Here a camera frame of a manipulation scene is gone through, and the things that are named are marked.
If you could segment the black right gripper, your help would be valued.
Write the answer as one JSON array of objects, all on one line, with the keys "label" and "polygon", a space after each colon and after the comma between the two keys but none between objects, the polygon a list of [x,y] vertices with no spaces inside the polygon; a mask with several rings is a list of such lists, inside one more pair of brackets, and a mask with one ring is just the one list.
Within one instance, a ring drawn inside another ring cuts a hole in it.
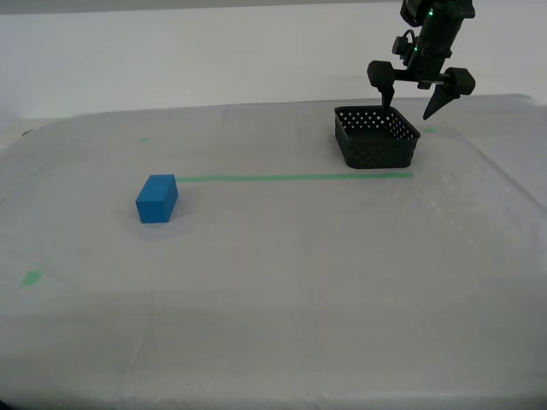
[{"label": "black right gripper", "polygon": [[466,68],[450,67],[441,75],[444,62],[452,55],[451,47],[463,23],[463,18],[448,15],[426,15],[421,31],[415,36],[412,29],[397,36],[392,53],[400,57],[405,69],[394,69],[388,61],[371,61],[367,75],[372,87],[381,94],[382,110],[387,114],[395,94],[395,81],[419,83],[428,89],[435,82],[435,90],[423,114],[428,120],[447,104],[473,93],[476,81]]}]

